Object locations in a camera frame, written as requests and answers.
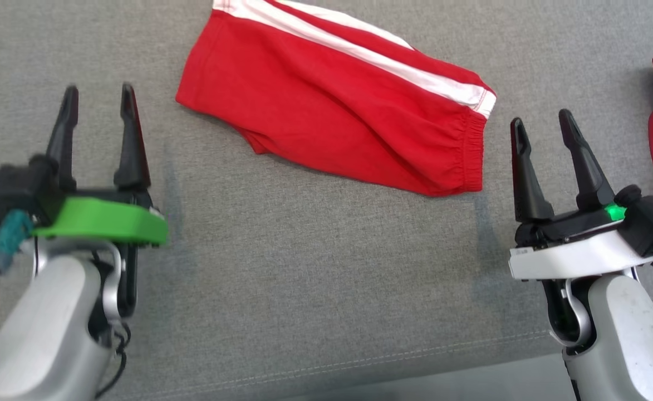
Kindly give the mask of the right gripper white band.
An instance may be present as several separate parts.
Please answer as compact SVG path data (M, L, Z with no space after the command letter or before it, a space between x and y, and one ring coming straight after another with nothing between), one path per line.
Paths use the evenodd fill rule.
M586 212L553 218L553 206L545 199L532 164L532 145L524 122L514 118L510 124L514 214L522 224L515 232L515 248L510 251L512 277L566 280L653 262L653 253L640 256L619 233L626 208L611 204L613 188L572 112L561 109L558 119L577 180L577 207Z

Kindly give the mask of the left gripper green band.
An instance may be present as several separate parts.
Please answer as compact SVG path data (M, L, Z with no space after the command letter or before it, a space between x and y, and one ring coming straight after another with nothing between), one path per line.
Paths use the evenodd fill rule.
M52 129L46 157L56 165L56 178L64 199L50 225L37 226L34 238L107 239L112 243L161 246L168 240L168 222L153 205L150 168L141 131L135 91L123 83L120 117L124 129L117 189L78 189L72 174L73 132L78 122L78 88L69 85Z

